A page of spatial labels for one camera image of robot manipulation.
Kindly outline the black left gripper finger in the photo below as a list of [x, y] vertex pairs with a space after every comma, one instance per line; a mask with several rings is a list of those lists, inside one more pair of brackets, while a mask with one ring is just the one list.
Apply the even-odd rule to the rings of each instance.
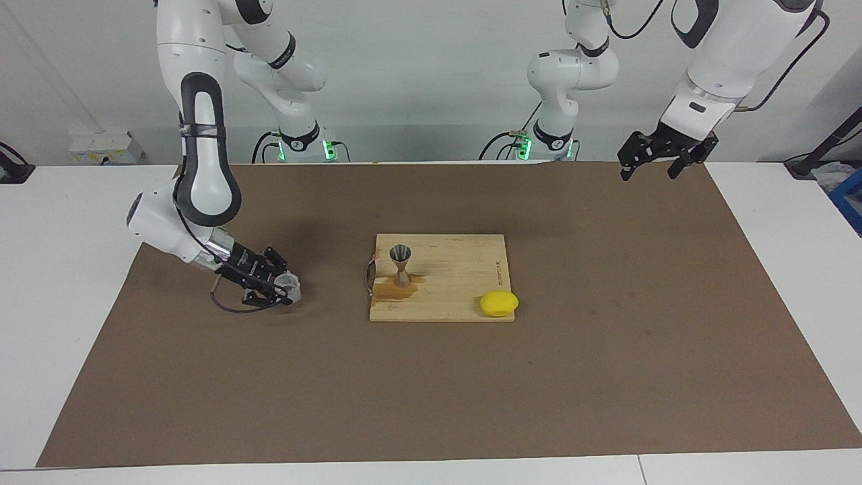
[[628, 136], [627, 141], [618, 150], [623, 181], [629, 181], [637, 168], [655, 159], [651, 154], [651, 141], [652, 138], [649, 135], [635, 131]]
[[705, 162], [717, 146], [718, 141], [716, 135], [708, 135], [704, 141], [699, 142], [693, 148], [681, 148], [677, 159], [671, 163], [667, 170], [669, 178], [676, 179], [689, 166]]

